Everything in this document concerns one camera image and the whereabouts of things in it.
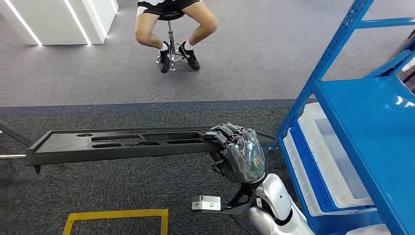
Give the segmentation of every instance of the gray carpet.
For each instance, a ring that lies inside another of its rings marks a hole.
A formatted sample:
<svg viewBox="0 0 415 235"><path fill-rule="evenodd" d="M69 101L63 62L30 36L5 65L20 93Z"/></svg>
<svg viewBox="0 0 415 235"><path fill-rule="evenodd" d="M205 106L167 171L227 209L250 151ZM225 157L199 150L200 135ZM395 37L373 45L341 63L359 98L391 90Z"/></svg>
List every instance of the gray carpet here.
<svg viewBox="0 0 415 235"><path fill-rule="evenodd" d="M292 100L0 108L0 120L35 141L53 129L213 126L225 121L273 135ZM0 153L24 153L0 135ZM279 151L265 151L267 171L286 174ZM60 234L71 212L168 208L169 234L246 234L229 216L190 210L194 195L229 200L237 185L211 171L206 154L44 166L39 175L23 161L0 172L6 234ZM0 168L6 162L0 162ZM291 184L288 190L294 197ZM237 216L247 229L247 215ZM72 234L160 234L159 218L78 221Z"/></svg>
<svg viewBox="0 0 415 235"><path fill-rule="evenodd" d="M136 1L120 9L101 46L29 47L0 18L0 106L295 98L352 0L206 0L219 28L196 47L202 68L161 74L157 51L134 39ZM413 0L377 0L366 19L414 16ZM177 41L196 27L173 22ZM357 31L326 78L364 75L413 27ZM167 39L167 25L155 33Z"/></svg>

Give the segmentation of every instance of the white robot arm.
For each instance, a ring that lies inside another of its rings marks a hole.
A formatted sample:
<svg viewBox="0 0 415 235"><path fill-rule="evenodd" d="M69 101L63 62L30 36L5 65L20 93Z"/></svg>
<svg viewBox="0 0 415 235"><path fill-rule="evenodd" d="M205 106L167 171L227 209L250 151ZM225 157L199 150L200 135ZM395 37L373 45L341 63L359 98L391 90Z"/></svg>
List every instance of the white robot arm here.
<svg viewBox="0 0 415 235"><path fill-rule="evenodd" d="M193 210L248 211L251 224L261 235L314 235L281 179L275 174L266 174L264 154L255 130L225 123L213 127L205 139L219 142L225 150L225 155L210 153L216 162L212 169L232 182L241 183L241 190L226 205L220 203L220 197L195 197ZM248 195L248 201L238 203L243 195Z"/></svg>
<svg viewBox="0 0 415 235"><path fill-rule="evenodd" d="M249 218L261 235L314 234L277 175L268 174L256 188L256 196L261 202L249 209Z"/></svg>

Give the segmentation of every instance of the white pedestal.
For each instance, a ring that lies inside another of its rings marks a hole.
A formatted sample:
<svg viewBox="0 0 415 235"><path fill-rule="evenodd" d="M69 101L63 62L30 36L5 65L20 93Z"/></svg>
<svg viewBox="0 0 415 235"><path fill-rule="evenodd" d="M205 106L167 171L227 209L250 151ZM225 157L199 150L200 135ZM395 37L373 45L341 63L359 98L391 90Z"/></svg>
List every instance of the white pedestal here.
<svg viewBox="0 0 415 235"><path fill-rule="evenodd" d="M103 44L116 0L0 0L0 9L29 45Z"/></svg>

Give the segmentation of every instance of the knee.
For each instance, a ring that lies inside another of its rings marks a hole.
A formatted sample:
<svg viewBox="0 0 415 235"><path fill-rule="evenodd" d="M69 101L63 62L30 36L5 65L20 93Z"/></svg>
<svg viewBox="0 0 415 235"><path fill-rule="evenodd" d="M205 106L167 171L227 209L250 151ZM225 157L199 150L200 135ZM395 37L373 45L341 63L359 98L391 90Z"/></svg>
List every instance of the knee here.
<svg viewBox="0 0 415 235"><path fill-rule="evenodd" d="M146 46L146 45L150 44L150 35L137 30L136 31L136 40L141 45Z"/></svg>
<svg viewBox="0 0 415 235"><path fill-rule="evenodd" d="M218 28L218 20L213 17L212 19L210 19L205 25L204 27L206 28L206 30L209 32L209 34L212 34L216 31L216 29Z"/></svg>

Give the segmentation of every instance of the yellow tape square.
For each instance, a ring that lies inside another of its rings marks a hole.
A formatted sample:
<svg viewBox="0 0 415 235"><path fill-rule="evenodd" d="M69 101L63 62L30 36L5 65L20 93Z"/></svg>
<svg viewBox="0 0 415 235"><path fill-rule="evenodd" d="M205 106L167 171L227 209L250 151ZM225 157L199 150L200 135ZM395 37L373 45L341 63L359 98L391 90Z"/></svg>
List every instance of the yellow tape square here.
<svg viewBox="0 0 415 235"><path fill-rule="evenodd" d="M160 235L167 235L168 209L142 209L142 210L126 210L126 211L93 211L71 213L66 220L63 235L70 235L73 223L76 220L90 219L115 219L130 217L161 217Z"/></svg>

